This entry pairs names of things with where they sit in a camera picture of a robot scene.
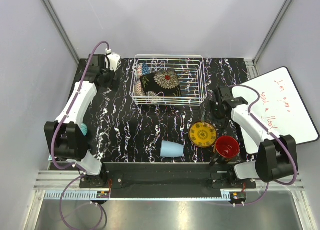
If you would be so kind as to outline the light blue plastic cup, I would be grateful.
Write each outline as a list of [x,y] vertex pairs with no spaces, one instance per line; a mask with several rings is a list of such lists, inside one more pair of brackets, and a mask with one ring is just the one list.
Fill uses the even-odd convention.
[[165,141],[161,142],[160,157],[179,158],[184,155],[184,146],[179,143]]

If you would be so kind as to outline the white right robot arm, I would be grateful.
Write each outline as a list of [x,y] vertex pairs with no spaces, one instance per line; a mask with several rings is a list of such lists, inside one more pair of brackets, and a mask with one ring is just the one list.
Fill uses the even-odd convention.
[[211,109],[214,123],[225,128],[229,122],[243,128],[258,148],[256,159],[238,163],[234,171],[227,175],[228,185],[239,188],[245,179],[260,179],[265,183],[276,182],[283,186],[293,185],[298,177],[297,144],[291,135],[281,135],[272,131],[253,113],[253,106],[259,102],[260,94],[254,88],[256,99],[248,102],[246,98],[235,97],[236,85],[222,86],[214,90],[215,102]]

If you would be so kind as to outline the beige patterned bowl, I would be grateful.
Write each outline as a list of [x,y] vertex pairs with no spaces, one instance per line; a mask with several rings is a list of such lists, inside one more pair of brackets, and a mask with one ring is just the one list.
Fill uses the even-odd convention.
[[134,85],[134,95],[137,97],[145,96],[145,92],[144,92],[144,89],[142,87],[142,83],[140,80],[138,80],[136,82],[136,84]]

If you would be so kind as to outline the yellow patterned plate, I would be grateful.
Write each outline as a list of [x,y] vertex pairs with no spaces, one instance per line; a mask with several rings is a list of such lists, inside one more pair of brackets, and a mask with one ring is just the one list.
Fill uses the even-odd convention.
[[212,147],[218,138],[217,129],[209,122],[195,122],[188,130],[190,141],[197,147]]

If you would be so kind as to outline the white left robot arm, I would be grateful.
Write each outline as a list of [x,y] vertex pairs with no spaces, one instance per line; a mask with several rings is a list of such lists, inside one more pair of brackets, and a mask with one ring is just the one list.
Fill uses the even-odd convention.
[[97,188],[108,183],[102,172],[102,163],[89,150],[83,119],[89,105],[100,88],[112,88],[121,56],[117,53],[91,54],[83,72],[78,74],[73,92],[61,114],[55,121],[44,125],[44,133],[52,162],[59,169],[64,167],[57,160],[65,160],[70,167],[79,168],[91,175],[90,182]]

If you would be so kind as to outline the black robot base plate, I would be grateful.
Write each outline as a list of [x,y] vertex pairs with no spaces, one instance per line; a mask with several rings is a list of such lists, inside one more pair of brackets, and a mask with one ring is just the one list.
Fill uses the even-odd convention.
[[257,177],[236,177],[233,164],[115,163],[102,165],[100,176],[86,176],[76,189],[111,189],[113,199],[175,200],[223,199],[222,191],[249,191],[263,187]]

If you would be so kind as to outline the white wire dish rack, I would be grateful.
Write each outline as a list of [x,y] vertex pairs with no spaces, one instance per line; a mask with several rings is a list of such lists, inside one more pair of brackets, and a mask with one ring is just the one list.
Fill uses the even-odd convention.
[[137,54],[129,95],[137,105],[200,106],[207,98],[201,55]]

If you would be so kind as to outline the red and black mug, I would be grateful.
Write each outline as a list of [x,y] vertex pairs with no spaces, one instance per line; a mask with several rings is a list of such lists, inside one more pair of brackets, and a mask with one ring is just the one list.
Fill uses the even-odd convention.
[[221,136],[217,139],[210,166],[215,164],[227,164],[240,153],[238,141],[231,136]]

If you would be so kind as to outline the blue patterned bowl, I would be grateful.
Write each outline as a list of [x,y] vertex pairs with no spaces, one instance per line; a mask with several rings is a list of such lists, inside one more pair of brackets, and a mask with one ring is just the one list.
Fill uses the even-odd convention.
[[142,76],[145,76],[145,75],[148,75],[150,74],[151,71],[149,69],[149,66],[147,63],[140,63],[138,66],[137,66],[137,69],[136,69],[136,76],[138,78],[142,77]]

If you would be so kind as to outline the black floral square plate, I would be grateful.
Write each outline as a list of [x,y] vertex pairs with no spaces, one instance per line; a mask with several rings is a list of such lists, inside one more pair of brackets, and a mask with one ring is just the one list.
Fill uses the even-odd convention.
[[178,75],[174,70],[160,70],[140,77],[146,96],[181,97],[182,91]]

